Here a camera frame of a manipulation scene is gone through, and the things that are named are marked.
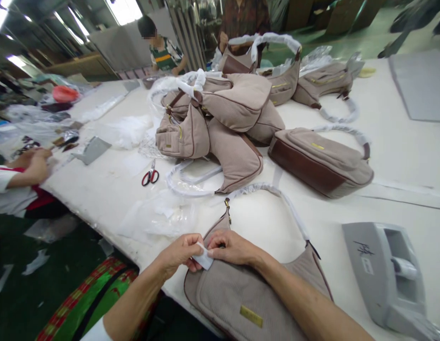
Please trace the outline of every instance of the window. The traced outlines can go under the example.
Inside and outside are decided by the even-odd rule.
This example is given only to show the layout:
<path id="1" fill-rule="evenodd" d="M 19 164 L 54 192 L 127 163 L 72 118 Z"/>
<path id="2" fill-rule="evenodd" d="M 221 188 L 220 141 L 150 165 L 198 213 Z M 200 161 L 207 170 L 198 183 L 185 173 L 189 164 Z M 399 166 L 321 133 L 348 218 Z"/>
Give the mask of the window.
<path id="1" fill-rule="evenodd" d="M 136 0 L 105 0 L 120 26 L 138 20 L 143 16 Z"/>
<path id="2" fill-rule="evenodd" d="M 56 18 L 59 20 L 59 22 L 66 28 L 66 30 L 70 33 L 70 35 L 77 41 L 78 44 L 80 45 L 84 45 L 84 41 L 77 36 L 71 29 L 70 27 L 68 27 L 65 22 L 63 21 L 63 19 L 61 18 L 61 16 L 58 14 L 58 12 L 53 12 L 54 15 L 56 16 Z"/>
<path id="3" fill-rule="evenodd" d="M 1 30 L 2 25 L 4 24 L 4 21 L 6 21 L 7 15 L 9 14 L 9 11 L 7 9 L 11 5 L 12 1 L 13 0 L 1 0 L 0 1 L 1 6 L 6 8 L 6 9 L 2 9 L 0 7 L 0 30 Z"/>
<path id="4" fill-rule="evenodd" d="M 80 30 L 83 32 L 84 36 L 86 37 L 86 39 L 89 41 L 88 39 L 88 35 L 89 32 L 88 30 L 86 30 L 86 28 L 84 27 L 84 25 L 82 24 L 82 22 L 78 19 L 78 17 L 75 15 L 75 13 L 73 13 L 72 9 L 69 7 L 69 11 L 70 13 L 73 15 L 73 18 L 75 19 L 75 21 L 78 24 L 78 27 L 80 28 Z"/>

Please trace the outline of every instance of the hand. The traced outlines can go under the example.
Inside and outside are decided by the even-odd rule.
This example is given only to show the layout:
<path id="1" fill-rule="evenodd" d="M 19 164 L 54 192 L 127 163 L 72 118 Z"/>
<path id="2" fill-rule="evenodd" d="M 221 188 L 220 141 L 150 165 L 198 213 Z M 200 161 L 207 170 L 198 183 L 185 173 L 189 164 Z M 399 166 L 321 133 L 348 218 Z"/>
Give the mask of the hand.
<path id="1" fill-rule="evenodd" d="M 38 148 L 35 152 L 33 157 L 41 157 L 44 158 L 45 160 L 47 160 L 48 158 L 50 158 L 53 155 L 52 151 L 49 149 L 44 149 L 44 148 Z"/>
<path id="2" fill-rule="evenodd" d="M 215 231 L 207 249 L 209 257 L 237 265 L 253 265 L 262 252 L 256 245 L 230 230 Z"/>
<path id="3" fill-rule="evenodd" d="M 176 77 L 179 75 L 180 71 L 181 71 L 181 70 L 179 70 L 178 67 L 175 67 L 175 68 L 173 68 L 173 69 L 171 70 L 172 74 L 173 74 L 174 76 L 176 76 Z"/>
<path id="4" fill-rule="evenodd" d="M 181 264 L 186 265 L 191 272 L 201 270 L 201 265 L 191 258 L 203 253 L 196 242 L 203 244 L 199 233 L 183 234 L 157 256 L 154 262 L 163 270 L 165 280 L 171 278 Z"/>

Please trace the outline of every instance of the factory floor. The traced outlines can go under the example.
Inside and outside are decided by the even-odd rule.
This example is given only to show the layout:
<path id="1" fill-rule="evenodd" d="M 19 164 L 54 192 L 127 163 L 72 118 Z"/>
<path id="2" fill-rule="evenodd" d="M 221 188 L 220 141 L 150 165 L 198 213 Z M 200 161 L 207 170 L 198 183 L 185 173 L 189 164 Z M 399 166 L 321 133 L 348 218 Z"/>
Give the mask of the factory floor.
<path id="1" fill-rule="evenodd" d="M 290 33 L 302 43 L 303 55 L 317 46 L 331 45 L 334 58 L 347 59 L 356 51 L 362 52 L 363 59 L 376 58 L 398 37 L 388 29 L 399 12 L 400 9 L 383 8 L 370 27 L 346 36 L 327 37 L 324 31 L 310 28 Z M 440 49 L 440 36 L 433 37 L 431 33 L 439 20 L 440 13 L 427 27 L 412 32 L 400 53 Z M 282 45 L 271 44 L 263 52 L 263 59 L 273 65 L 285 62 L 287 57 L 291 53 Z M 0 270 L 4 264 L 14 264 L 0 293 L 0 341 L 33 340 L 63 300 L 106 258 L 97 243 L 100 237 L 85 224 L 48 245 L 23 235 L 32 223 L 0 215 Z M 45 248 L 50 255 L 48 262 L 32 275 L 22 276 L 26 264 Z M 205 328 L 170 299 L 158 306 L 157 316 L 151 326 L 158 332 L 154 340 L 193 340 L 193 333 L 199 336 L 195 339 L 209 339 L 205 337 Z"/>

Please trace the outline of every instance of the red-handled scissors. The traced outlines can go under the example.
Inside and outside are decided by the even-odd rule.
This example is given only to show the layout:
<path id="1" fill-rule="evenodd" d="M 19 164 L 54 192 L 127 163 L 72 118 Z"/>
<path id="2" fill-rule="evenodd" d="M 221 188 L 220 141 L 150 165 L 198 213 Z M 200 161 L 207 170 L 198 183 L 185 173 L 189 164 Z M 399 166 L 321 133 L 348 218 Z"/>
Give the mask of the red-handled scissors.
<path id="1" fill-rule="evenodd" d="M 150 171 L 148 171 L 144 177 L 143 180 L 141 180 L 141 185 L 147 186 L 149 183 L 155 184 L 160 177 L 160 174 L 157 170 L 155 170 L 155 159 L 152 161 L 152 165 L 150 167 Z"/>

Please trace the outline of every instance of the gold metal plate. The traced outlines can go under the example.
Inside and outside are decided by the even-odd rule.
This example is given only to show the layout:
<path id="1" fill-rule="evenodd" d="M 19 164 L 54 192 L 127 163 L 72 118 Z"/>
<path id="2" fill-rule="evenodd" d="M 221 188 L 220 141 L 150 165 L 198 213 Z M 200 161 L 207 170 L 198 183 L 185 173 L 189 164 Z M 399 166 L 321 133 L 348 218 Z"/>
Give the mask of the gold metal plate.
<path id="1" fill-rule="evenodd" d="M 247 307 L 241 305 L 240 306 L 240 314 L 245 317 L 250 322 L 256 324 L 258 327 L 263 327 L 263 318 L 259 316 L 258 314 L 254 313 Z"/>

